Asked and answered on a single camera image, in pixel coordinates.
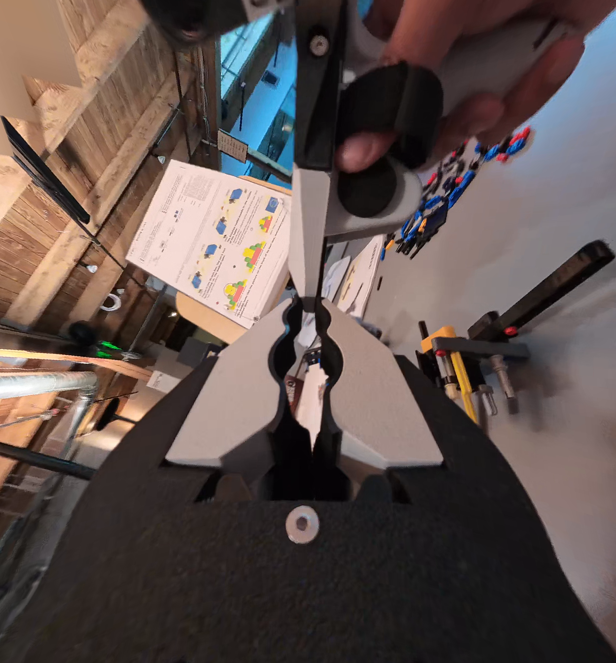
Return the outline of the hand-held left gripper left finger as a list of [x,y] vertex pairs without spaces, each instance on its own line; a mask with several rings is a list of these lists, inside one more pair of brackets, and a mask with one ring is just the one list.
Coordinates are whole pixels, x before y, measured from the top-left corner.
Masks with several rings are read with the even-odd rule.
[[300,298],[286,300],[221,351],[165,460],[241,475],[253,483],[275,469],[301,477],[310,435],[293,416],[285,377],[295,363]]

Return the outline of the grey motor lego assembly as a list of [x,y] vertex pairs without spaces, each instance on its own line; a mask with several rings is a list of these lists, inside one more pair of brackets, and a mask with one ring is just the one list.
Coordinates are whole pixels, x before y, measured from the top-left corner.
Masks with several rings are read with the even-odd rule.
[[322,362],[321,347],[306,350],[303,354],[301,364],[304,383],[316,381],[320,386],[323,385],[324,388],[329,386],[330,376]]

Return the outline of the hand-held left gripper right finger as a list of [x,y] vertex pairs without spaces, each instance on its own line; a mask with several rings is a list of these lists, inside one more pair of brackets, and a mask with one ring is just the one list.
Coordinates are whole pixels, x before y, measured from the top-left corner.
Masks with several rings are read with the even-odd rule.
[[314,457],[356,484],[388,470],[436,468],[444,457],[394,354],[333,303],[316,307],[326,373]]

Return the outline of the pile of small lego pins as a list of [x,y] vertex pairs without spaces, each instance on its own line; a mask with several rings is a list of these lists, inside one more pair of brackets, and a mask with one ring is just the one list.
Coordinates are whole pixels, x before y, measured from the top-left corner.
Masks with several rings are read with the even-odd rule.
[[449,211],[480,170],[491,162],[512,161],[531,144],[534,133],[532,126],[526,125],[496,144],[467,140],[442,159],[424,185],[414,216],[406,220],[399,231],[388,234],[380,261],[384,261],[391,250],[413,260],[445,225]]

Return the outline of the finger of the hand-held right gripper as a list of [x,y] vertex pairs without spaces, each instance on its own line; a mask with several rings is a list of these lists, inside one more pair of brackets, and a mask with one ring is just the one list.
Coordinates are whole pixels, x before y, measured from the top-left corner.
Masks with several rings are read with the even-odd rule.
[[321,293],[331,171],[293,169],[288,270],[304,311],[315,311]]

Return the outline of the black flat panel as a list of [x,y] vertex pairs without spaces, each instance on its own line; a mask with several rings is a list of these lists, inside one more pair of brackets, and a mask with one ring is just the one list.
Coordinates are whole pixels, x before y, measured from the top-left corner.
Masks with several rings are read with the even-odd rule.
[[15,162],[80,228],[86,229],[90,222],[89,213],[78,203],[77,199],[39,155],[34,152],[9,120],[3,115],[0,116],[0,119],[12,147]]

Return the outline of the metal pipe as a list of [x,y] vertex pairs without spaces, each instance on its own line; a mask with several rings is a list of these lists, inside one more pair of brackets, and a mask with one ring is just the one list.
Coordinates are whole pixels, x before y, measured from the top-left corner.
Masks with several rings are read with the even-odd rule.
[[60,453],[60,457],[67,460],[74,452],[74,440],[80,424],[95,401],[98,384],[96,373],[91,371],[0,373],[0,400],[77,391],[78,398]]

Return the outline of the person's right hand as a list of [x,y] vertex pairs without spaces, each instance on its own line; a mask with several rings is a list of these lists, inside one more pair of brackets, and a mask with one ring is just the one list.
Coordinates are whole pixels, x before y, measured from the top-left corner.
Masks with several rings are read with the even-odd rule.
[[478,94],[440,124],[431,161],[465,140],[499,143],[532,118],[561,89],[585,51],[585,37],[616,9],[616,1],[374,1],[364,24],[385,41],[383,65],[407,62],[437,71],[453,44],[520,17],[556,19],[571,26],[505,96]]

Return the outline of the yellow black lego assembly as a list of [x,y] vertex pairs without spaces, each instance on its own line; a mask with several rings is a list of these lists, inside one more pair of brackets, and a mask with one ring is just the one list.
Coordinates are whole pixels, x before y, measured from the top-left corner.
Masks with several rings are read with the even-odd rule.
[[585,244],[503,313],[488,311],[472,324],[465,336],[452,326],[430,333],[418,322],[419,369],[453,402],[461,402],[466,415],[478,426],[498,413],[494,388],[484,369],[496,376],[510,414],[518,411],[518,397],[511,383],[508,362],[526,362],[530,351],[517,342],[519,332],[552,305],[600,272],[616,255],[602,239]]

